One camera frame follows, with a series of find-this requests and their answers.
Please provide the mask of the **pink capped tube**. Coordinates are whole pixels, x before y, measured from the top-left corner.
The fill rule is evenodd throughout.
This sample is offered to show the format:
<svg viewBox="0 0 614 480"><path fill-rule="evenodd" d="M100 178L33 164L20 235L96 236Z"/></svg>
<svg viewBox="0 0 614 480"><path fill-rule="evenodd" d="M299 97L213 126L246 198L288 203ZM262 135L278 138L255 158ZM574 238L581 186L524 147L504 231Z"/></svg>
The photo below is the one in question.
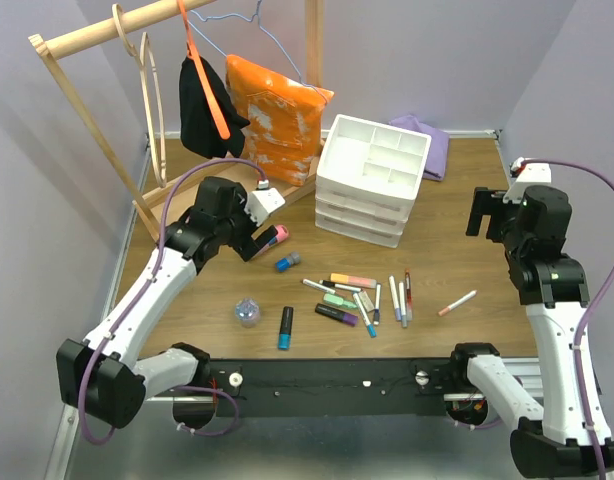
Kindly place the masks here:
<svg viewBox="0 0 614 480"><path fill-rule="evenodd" d="M276 235L261 249L261 252L277 244L280 244L288 239L289 231L284 225L276 225L275 228L276 228Z"/></svg>

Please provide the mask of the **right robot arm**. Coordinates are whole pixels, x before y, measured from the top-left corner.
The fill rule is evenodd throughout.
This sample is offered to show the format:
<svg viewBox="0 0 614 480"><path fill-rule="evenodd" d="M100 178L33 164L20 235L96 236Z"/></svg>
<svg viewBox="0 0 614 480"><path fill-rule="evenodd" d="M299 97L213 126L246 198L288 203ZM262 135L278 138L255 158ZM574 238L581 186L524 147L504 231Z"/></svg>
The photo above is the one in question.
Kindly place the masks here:
<svg viewBox="0 0 614 480"><path fill-rule="evenodd" d="M487 239L505 249L510 279L535 337L543 400L525 390L488 343L456 345L447 379L458 391L475 387L483 394L510 428L514 464L528 479L603 479L614 471L614 440L583 324L591 310L585 272L563 251L571 214L567 194L550 186L529 186L514 201L502 191L478 187L466 229L478 235L488 216Z"/></svg>

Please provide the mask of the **paper clip jar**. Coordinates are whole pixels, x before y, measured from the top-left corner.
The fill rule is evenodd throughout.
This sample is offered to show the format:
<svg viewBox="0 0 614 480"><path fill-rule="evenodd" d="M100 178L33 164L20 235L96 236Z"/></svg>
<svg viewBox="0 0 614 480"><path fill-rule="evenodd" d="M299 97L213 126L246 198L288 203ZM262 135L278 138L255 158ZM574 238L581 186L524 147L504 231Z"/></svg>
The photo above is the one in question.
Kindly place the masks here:
<svg viewBox="0 0 614 480"><path fill-rule="evenodd" d="M261 320L260 306L250 297L244 298L236 304L234 314L239 323L246 328L256 326Z"/></svg>

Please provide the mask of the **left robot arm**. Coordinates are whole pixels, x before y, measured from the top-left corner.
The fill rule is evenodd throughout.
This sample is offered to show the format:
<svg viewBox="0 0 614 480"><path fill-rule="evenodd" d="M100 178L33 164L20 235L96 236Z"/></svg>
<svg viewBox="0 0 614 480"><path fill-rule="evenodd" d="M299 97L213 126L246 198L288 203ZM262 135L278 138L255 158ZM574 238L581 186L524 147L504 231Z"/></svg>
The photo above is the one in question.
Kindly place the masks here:
<svg viewBox="0 0 614 480"><path fill-rule="evenodd" d="M234 181L210 176L194 203L168 225L126 295L84 340L67 339L56 354L62 401L114 429L126 427L144 401L175 387L188 395L208 385L210 357L177 343L149 358L143 345L176 296L223 246L243 261L276 234L263 223L285 203L266 184L252 192Z"/></svg>

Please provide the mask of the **blue grey stamp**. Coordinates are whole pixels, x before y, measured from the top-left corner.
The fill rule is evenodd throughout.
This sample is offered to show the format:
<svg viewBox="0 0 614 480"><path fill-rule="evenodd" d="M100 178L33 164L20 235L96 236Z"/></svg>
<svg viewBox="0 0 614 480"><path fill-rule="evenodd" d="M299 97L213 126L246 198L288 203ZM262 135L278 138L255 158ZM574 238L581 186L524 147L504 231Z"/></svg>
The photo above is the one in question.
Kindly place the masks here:
<svg viewBox="0 0 614 480"><path fill-rule="evenodd" d="M297 252L291 252L287 256L281 258L275 263L275 268L279 273L287 271L289 268L298 265L301 262L301 257Z"/></svg>

